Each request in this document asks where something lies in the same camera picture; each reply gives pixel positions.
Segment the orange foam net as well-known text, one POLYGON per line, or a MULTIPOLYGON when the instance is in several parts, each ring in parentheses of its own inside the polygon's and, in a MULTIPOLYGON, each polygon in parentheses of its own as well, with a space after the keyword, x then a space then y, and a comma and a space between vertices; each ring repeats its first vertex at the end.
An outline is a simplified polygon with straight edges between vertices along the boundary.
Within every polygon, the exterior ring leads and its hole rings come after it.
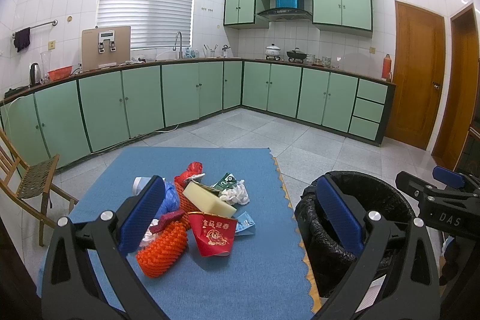
POLYGON ((187 242, 184 224, 170 223, 148 246, 137 252, 137 264, 147 277, 160 277, 182 255, 187 242))
POLYGON ((175 182, 174 186, 176 188, 176 191, 180 200, 179 209, 184 212, 181 217, 181 223, 184 225, 185 229, 188 231, 189 229, 191 229, 189 213, 199 212, 199 209, 184 196, 183 194, 184 188, 182 188, 182 186, 179 183, 175 182))

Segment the green milk carton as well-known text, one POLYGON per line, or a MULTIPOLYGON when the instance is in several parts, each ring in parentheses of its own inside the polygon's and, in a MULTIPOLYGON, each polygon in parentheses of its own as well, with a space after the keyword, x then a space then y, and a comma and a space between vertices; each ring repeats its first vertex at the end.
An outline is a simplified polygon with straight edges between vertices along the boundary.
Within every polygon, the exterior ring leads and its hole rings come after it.
POLYGON ((234 177, 233 174, 231 173, 226 173, 219 181, 217 181, 214 185, 211 187, 216 191, 216 192, 223 192, 224 190, 230 190, 232 188, 235 188, 237 186, 237 179, 234 177))

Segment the red plastic bag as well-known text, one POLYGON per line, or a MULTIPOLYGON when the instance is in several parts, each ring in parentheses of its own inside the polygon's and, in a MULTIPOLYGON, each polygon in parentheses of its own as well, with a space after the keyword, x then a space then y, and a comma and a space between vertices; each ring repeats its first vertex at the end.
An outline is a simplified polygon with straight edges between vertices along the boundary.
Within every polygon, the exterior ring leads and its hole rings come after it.
POLYGON ((203 165, 200 162, 190 163, 186 170, 180 175, 174 177, 174 183, 179 184, 182 188, 185 188, 187 183, 196 175, 201 175, 203 172, 203 165))

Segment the steel kettle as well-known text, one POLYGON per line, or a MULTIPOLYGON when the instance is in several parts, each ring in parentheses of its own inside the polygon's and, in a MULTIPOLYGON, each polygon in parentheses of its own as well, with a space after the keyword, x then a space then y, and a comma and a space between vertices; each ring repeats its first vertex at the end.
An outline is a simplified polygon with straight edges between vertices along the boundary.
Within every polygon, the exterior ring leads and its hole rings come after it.
POLYGON ((29 85, 31 87, 41 84, 41 68, 37 62, 29 66, 29 85))

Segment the blue white paper cup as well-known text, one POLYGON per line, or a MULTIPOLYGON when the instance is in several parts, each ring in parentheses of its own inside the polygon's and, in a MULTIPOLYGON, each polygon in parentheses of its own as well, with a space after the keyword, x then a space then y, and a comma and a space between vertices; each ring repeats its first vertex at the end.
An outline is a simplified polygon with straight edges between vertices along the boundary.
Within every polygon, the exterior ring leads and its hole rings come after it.
POLYGON ((137 196, 143 188, 150 182, 151 177, 136 177, 132 186, 132 193, 137 196))

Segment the black wok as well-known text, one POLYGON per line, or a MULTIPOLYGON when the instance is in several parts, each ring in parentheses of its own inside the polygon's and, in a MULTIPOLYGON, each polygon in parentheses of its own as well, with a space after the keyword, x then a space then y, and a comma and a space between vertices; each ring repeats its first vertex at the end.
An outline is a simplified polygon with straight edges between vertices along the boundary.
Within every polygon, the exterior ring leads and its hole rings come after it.
POLYGON ((294 48, 292 50, 287 50, 287 58, 289 62, 299 62, 303 63, 307 58, 307 54, 301 51, 299 48, 294 48))

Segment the yellow sponge block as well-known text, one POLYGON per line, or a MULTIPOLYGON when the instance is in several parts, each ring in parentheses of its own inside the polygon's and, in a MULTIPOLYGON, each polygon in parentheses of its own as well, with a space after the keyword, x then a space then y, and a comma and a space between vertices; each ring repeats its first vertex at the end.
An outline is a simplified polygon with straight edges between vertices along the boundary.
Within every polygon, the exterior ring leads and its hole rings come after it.
POLYGON ((196 182, 189 182, 183 191, 183 195, 196 208, 206 214, 231 218, 237 211, 233 206, 223 202, 218 196, 196 182))

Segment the towel rail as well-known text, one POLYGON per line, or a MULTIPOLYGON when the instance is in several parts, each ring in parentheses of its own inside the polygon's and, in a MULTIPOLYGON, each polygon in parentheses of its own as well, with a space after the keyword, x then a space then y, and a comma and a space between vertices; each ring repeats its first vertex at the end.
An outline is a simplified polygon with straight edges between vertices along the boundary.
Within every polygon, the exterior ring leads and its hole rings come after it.
MULTIPOLYGON (((55 27, 55 26, 57 26, 58 23, 59 23, 59 21, 57 19, 54 19, 54 20, 47 21, 47 22, 44 22, 44 23, 38 23, 38 24, 30 26, 28 28, 30 30, 32 30, 32 29, 36 29, 36 28, 42 28, 42 27, 45 27, 45 26, 49 26, 49 25, 51 25, 52 27, 55 27)), ((12 33, 12 35, 11 35, 12 39, 16 37, 17 32, 12 33)))

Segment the red paper cup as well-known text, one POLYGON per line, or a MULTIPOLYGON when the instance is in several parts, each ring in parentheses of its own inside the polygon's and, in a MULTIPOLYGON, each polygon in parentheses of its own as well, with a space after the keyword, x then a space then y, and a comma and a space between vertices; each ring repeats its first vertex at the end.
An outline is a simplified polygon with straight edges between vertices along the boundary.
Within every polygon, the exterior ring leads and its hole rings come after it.
POLYGON ((235 218, 203 212, 188 213, 190 227, 202 257, 230 255, 237 226, 235 218))

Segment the green lower kitchen cabinets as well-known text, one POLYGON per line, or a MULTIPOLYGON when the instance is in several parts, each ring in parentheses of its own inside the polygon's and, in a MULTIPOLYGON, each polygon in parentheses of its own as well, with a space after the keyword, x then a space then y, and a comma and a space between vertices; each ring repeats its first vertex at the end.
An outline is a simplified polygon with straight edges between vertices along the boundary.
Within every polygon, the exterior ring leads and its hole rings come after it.
POLYGON ((121 67, 24 90, 1 128, 28 164, 67 166, 130 140, 239 107, 379 145, 395 86, 286 62, 225 60, 121 67))

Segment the white plastic bag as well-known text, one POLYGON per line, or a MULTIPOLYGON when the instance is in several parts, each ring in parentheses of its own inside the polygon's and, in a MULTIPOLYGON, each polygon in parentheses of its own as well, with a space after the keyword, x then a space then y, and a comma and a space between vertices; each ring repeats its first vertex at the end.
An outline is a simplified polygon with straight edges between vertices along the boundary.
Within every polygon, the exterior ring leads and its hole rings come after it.
POLYGON ((246 205, 250 202, 244 180, 239 180, 233 188, 227 188, 220 193, 222 202, 228 205, 246 205))

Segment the sink faucet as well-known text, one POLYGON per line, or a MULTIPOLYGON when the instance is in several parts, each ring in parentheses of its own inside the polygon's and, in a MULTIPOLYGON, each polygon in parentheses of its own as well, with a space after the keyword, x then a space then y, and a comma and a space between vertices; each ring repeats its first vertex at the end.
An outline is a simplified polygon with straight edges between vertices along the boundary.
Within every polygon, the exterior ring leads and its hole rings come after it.
POLYGON ((179 59, 183 58, 183 35, 181 31, 178 31, 175 35, 175 42, 172 50, 177 53, 179 59))

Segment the light blue milk carton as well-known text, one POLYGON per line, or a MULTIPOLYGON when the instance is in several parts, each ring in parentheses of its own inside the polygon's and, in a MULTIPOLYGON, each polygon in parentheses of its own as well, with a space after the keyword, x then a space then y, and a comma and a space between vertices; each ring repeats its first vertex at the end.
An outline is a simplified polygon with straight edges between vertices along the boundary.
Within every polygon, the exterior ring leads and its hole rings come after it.
POLYGON ((243 212, 237 218, 236 236, 255 235, 256 224, 249 213, 243 212))

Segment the blue glove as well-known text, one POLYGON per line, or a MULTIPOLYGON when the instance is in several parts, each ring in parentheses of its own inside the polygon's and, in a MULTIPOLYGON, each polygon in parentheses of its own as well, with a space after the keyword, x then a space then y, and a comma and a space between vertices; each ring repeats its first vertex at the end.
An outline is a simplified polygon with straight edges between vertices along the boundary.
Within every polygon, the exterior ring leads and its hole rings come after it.
POLYGON ((180 198, 176 187, 171 182, 165 182, 164 199, 160 205, 159 213, 161 215, 176 211, 180 208, 180 198))

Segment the wooden chair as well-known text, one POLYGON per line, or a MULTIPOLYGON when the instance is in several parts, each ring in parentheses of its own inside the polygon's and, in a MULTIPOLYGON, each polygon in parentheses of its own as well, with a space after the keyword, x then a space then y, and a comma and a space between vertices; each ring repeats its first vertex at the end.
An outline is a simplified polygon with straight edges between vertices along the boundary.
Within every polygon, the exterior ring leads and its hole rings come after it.
POLYGON ((21 209, 38 220, 38 243, 43 247, 45 245, 45 226, 51 228, 56 226, 56 223, 47 216, 48 206, 53 205, 50 192, 53 191, 68 201, 69 212, 78 203, 78 199, 66 193, 53 182, 60 158, 59 154, 31 166, 21 157, 3 130, 1 130, 1 142, 1 170, 4 173, 4 177, 1 179, 1 190, 21 209), (16 190, 13 190, 10 182, 14 173, 20 168, 24 169, 24 175, 16 190))

